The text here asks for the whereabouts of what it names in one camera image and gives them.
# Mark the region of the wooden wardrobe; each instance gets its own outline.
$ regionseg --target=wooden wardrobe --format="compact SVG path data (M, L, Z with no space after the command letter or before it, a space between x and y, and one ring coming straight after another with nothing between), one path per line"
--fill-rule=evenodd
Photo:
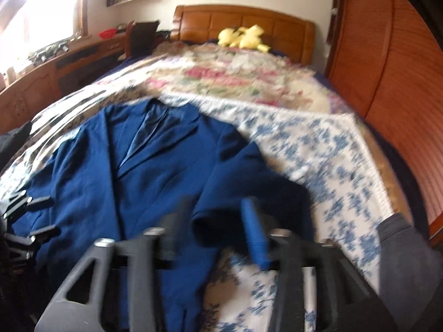
M435 235L443 225L443 52L408 0L338 1L328 77L407 162Z

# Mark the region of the floral quilt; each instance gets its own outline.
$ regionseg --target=floral quilt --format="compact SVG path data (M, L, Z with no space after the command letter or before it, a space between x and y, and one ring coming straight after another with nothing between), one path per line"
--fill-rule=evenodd
M376 228L393 211L353 116L313 112L343 112L347 107L312 75L262 53L211 44L163 44L153 57L37 114L30 139L0 176L0 198L22 186L61 142L75 137L78 127L107 105L152 96L171 105L193 103L203 113L234 124L259 145L275 170L309 189L317 239L336 240L377 290ZM305 329L314 331L315 270L307 268L304 275ZM266 331L277 279L275 272L260 271L226 251L205 294L204 330Z
M287 58L211 43L188 46L179 41L162 43L153 59L136 63L98 84L121 85L143 76L147 88L161 92L211 95L292 110L351 112L343 99L313 75L311 69Z

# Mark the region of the plush toy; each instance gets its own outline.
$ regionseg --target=plush toy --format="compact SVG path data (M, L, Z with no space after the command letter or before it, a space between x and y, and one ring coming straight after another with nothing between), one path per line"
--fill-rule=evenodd
M226 28L218 35L218 44L220 46L249 48L267 53L271 47L261 43L260 36L263 33L263 29L258 25L251 28L240 27L236 30Z

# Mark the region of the cabinet handle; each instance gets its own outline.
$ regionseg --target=cabinet handle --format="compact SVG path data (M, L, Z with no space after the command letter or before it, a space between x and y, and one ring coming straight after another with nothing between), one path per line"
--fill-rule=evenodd
M108 51L115 50L116 48L119 48L119 47L120 47L120 43L113 44L108 47Z

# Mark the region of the blue blazer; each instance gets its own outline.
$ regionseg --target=blue blazer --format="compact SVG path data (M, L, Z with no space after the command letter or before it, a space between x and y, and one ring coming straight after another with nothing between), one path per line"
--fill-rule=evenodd
M26 189L55 200L13 225L20 235L60 227L37 254L37 268L46 267L54 289L97 238L132 238L155 227L181 196L193 198L180 258L160 276L168 332L199 329L204 286L220 249L244 242L242 198L256 196L282 227L313 238L307 190L271 171L234 126L190 104L150 99L105 108L61 144ZM125 325L127 311L121 318Z

